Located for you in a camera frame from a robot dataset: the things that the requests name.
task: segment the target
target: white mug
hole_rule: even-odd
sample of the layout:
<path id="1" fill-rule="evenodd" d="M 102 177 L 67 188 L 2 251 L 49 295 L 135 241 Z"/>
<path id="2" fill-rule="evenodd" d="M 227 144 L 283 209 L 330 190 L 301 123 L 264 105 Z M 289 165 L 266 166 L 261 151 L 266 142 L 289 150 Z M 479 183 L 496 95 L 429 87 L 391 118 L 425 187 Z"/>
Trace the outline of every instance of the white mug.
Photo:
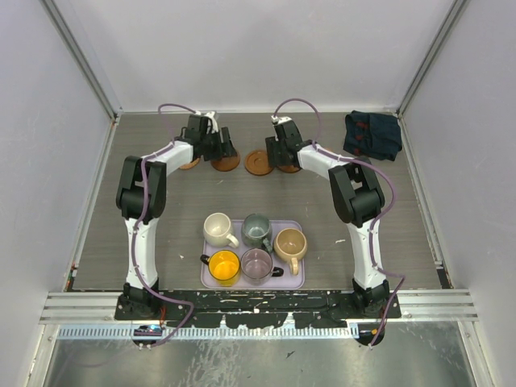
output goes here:
<path id="1" fill-rule="evenodd" d="M 204 221 L 204 239 L 216 248 L 223 248 L 229 245 L 232 248 L 239 246 L 239 240 L 235 238 L 233 223 L 226 214 L 220 212 L 211 214 Z"/>

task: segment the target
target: dark blue cloth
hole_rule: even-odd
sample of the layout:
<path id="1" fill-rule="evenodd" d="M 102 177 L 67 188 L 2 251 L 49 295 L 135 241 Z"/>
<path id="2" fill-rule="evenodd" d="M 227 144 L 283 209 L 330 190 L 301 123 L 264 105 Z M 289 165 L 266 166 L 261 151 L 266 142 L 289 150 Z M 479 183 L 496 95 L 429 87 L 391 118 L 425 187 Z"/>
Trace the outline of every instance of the dark blue cloth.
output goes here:
<path id="1" fill-rule="evenodd" d="M 344 151 L 378 160 L 396 160 L 397 153 L 402 149 L 402 130 L 396 117 L 352 111 L 345 121 Z"/>

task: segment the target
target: yellow mug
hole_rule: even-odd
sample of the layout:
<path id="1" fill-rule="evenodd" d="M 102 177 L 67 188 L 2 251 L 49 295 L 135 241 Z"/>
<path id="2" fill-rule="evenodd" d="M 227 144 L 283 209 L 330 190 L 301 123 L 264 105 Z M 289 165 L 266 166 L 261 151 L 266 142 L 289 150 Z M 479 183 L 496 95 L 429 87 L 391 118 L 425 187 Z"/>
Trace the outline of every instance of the yellow mug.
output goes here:
<path id="1" fill-rule="evenodd" d="M 233 286 L 240 279 L 240 260 L 234 252 L 221 250 L 212 256 L 203 254 L 201 262 L 208 265 L 211 276 L 221 286 Z"/>

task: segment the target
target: tray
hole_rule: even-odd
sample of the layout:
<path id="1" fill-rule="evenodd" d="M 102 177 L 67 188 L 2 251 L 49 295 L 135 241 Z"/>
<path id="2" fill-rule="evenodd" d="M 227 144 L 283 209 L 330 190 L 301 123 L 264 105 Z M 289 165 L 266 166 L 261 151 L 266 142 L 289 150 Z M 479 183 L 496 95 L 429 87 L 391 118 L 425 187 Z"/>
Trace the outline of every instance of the tray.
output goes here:
<path id="1" fill-rule="evenodd" d="M 226 246 L 224 248 L 214 248 L 206 241 L 204 241 L 203 254 L 207 256 L 212 256 L 216 252 L 220 250 L 229 250 L 234 252 L 239 258 L 250 249 L 249 246 L 243 244 L 242 239 L 240 237 L 240 229 L 242 228 L 243 220 L 231 220 L 233 222 L 233 227 L 235 228 L 235 237 L 239 240 L 240 245 L 239 248 L 230 248 Z M 271 225 L 273 226 L 273 240 L 276 238 L 276 235 L 281 230 L 286 228 L 295 228 L 299 231 L 302 231 L 301 226 L 298 222 L 294 222 L 293 220 L 271 220 Z M 206 288 L 210 289 L 263 289 L 263 290 L 294 290 L 299 289 L 305 283 L 305 260 L 299 261 L 299 274 L 297 276 L 293 276 L 290 273 L 290 267 L 287 262 L 284 262 L 280 258 L 276 257 L 276 253 L 272 253 L 273 256 L 273 264 L 274 266 L 283 268 L 284 274 L 281 277 L 271 277 L 267 282 L 262 285 L 255 286 L 249 284 L 245 281 L 242 273 L 240 273 L 240 279 L 236 284 L 232 287 L 221 286 L 218 282 L 211 276 L 210 271 L 208 270 L 208 266 L 201 263 L 201 282 Z"/>

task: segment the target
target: beige mug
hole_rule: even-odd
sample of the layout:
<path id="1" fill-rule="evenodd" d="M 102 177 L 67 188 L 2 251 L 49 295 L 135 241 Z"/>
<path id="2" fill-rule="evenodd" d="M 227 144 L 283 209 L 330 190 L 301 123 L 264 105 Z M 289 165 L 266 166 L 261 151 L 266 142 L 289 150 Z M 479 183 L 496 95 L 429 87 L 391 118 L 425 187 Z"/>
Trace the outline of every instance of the beige mug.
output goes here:
<path id="1" fill-rule="evenodd" d="M 281 230 L 274 239 L 274 252 L 289 264 L 294 276 L 299 274 L 299 261 L 305 256 L 307 247 L 305 235 L 295 228 Z"/>
<path id="2" fill-rule="evenodd" d="M 220 212 L 211 214 L 204 221 L 202 231 L 204 239 L 211 246 L 216 248 L 223 248 L 224 246 L 238 248 L 239 246 L 239 240 L 235 237 L 233 223 L 231 223 L 231 219 L 226 214 Z"/>

